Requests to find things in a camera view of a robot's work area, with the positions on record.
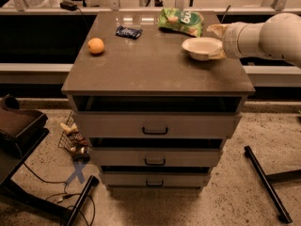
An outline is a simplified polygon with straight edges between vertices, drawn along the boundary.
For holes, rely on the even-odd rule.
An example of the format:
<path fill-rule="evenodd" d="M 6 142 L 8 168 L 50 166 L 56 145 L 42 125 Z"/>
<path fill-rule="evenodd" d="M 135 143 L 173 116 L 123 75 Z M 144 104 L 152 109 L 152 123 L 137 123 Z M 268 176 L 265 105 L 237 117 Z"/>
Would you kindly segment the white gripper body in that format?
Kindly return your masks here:
<path fill-rule="evenodd" d="M 248 27 L 247 23 L 228 24 L 222 38 L 223 50 L 228 58 L 248 57 L 248 54 L 240 49 L 239 42 L 242 38 L 242 32 Z"/>

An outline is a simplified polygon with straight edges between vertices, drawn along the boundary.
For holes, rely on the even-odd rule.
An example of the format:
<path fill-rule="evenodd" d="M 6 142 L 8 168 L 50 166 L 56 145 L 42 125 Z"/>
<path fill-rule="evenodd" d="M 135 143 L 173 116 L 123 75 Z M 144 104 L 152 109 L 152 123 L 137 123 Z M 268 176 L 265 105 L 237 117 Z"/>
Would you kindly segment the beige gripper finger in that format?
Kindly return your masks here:
<path fill-rule="evenodd" d="M 224 59 L 226 57 L 227 56 L 223 50 L 217 50 L 208 55 L 210 60 Z"/>
<path fill-rule="evenodd" d="M 213 32 L 217 37 L 222 38 L 229 26 L 229 24 L 211 24 L 207 27 L 207 31 Z"/>

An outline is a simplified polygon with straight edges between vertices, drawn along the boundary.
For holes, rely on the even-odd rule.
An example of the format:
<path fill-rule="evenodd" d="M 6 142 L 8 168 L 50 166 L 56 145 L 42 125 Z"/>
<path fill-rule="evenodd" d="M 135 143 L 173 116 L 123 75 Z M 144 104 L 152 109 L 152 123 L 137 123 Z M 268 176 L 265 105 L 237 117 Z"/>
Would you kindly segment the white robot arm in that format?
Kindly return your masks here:
<path fill-rule="evenodd" d="M 301 67 L 301 17 L 279 13 L 264 23 L 211 24 L 228 58 L 258 57 Z"/>

